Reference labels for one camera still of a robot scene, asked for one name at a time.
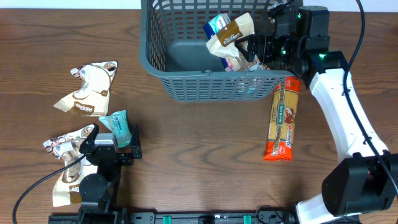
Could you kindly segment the blue tissue multipack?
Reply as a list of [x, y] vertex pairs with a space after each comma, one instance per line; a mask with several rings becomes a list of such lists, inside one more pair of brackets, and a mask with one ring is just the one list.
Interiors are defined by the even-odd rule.
[[[210, 21], [208, 21], [204, 26], [203, 30], [207, 36], [208, 39], [211, 39], [215, 34], [217, 34], [222, 28], [227, 26], [231, 22], [229, 16], [227, 13], [221, 13], [212, 18]], [[233, 71], [233, 65], [230, 60], [225, 59], [225, 58], [220, 58], [221, 63], [223, 64], [223, 67], [226, 72], [232, 72]]]

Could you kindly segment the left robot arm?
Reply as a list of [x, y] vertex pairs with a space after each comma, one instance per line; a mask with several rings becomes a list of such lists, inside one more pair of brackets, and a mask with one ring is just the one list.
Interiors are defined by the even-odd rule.
[[129, 212], [116, 205], [121, 168], [131, 166], [142, 157], [139, 127], [135, 125], [128, 141], [128, 152], [117, 151], [116, 136], [99, 133], [96, 124], [80, 146], [86, 160], [97, 171], [84, 177], [80, 183], [81, 207], [78, 223], [129, 223]]

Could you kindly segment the orange spaghetti packet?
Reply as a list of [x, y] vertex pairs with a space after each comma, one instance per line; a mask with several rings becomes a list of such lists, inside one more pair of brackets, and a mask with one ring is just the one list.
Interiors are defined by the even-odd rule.
[[287, 77], [273, 91], [265, 161], [292, 160], [300, 81]]

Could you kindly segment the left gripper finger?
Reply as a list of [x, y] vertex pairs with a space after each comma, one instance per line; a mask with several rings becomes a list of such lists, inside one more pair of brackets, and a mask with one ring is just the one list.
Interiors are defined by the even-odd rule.
[[131, 149], [131, 153], [134, 159], [142, 158], [142, 149], [139, 140], [139, 126], [137, 124], [133, 128], [129, 147]]
[[99, 133], [99, 126], [94, 124], [94, 127], [86, 137], [86, 139], [81, 143], [79, 152], [80, 153], [91, 153], [95, 149], [95, 138]]

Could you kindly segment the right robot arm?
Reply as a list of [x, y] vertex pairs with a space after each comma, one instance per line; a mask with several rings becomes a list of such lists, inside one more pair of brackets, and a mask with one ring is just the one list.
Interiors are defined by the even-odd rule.
[[296, 204], [284, 222], [358, 223], [361, 214], [389, 209], [397, 198], [397, 155], [376, 134], [358, 100], [353, 61], [329, 48], [328, 9], [279, 3], [267, 14], [273, 33], [250, 35], [244, 57], [303, 80], [325, 115], [338, 155], [320, 194]]

